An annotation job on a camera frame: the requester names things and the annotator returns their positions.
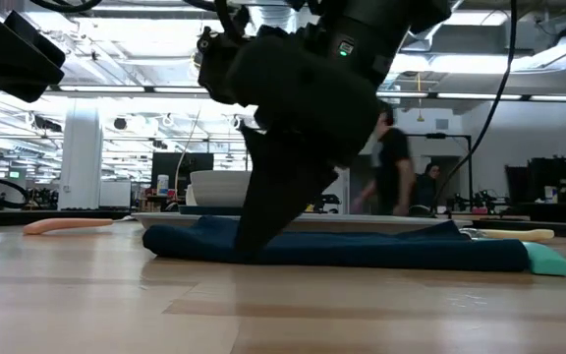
man in black shirt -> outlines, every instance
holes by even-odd
[[[382,215],[407,216],[410,196],[416,181],[408,137],[394,125],[392,107],[381,103],[381,113],[375,127],[374,180],[356,198],[353,210],[362,208],[364,201],[377,193],[379,213]]]

wooden table surface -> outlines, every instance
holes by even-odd
[[[20,231],[0,228],[2,354],[566,354],[566,278],[156,260],[135,222]]]

ceiling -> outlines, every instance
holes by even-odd
[[[255,25],[249,27],[248,32],[254,32],[261,24],[294,30],[315,21],[306,9],[295,13],[283,1],[234,2],[250,6]],[[508,40],[504,12],[508,10],[508,1],[466,0],[458,3],[455,17],[428,39],[411,38],[406,42],[403,55],[395,63],[382,89],[496,91],[500,80],[497,72],[446,73],[432,71],[433,65],[429,67],[427,64],[434,64],[436,58],[447,59],[456,54],[474,58],[483,55],[501,60],[505,58]],[[550,47],[555,39],[552,34],[566,27],[566,0],[520,0],[519,4],[522,20],[518,53],[519,57],[528,58]],[[104,0],[92,11],[68,16],[37,8],[29,1],[0,2],[0,15],[13,9],[23,12],[44,35],[67,53],[63,68],[66,77],[61,86],[196,87],[198,68],[193,56],[198,35],[205,26],[221,30],[214,14],[195,11],[177,0]],[[422,59],[420,72],[410,72]],[[566,72],[532,71],[512,75],[506,91],[566,93]],[[29,162],[13,162],[13,166],[33,166],[30,167],[33,169],[31,175],[41,181],[56,176],[60,166],[62,134],[36,129],[32,122],[34,117],[40,117],[64,128],[69,99],[67,96],[46,95],[35,103],[24,103],[0,92],[0,164],[10,165],[16,156],[21,155]],[[97,100],[107,137],[104,144],[105,178],[148,179],[150,154],[161,150],[154,147],[153,140],[163,142],[167,146],[163,150],[182,151],[191,129],[194,129],[194,140],[187,146],[188,151],[216,152],[217,168],[246,168],[246,150],[233,124],[237,117],[251,123],[254,107],[228,106],[195,97],[122,95]],[[456,114],[477,105],[472,101],[432,99],[404,99],[399,104],[406,109],[449,108]],[[116,129],[116,118],[126,119],[128,127]],[[115,163],[110,163],[116,161],[115,158],[130,165],[115,168]],[[50,172],[42,173],[41,167]],[[125,170],[141,173],[124,175]]]

dark blue towel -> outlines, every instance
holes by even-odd
[[[160,257],[245,264],[233,251],[237,224],[203,216],[192,227],[154,225],[145,231],[143,245]],[[471,241],[448,221],[397,235],[284,232],[250,263],[523,271],[530,261],[519,241]]]

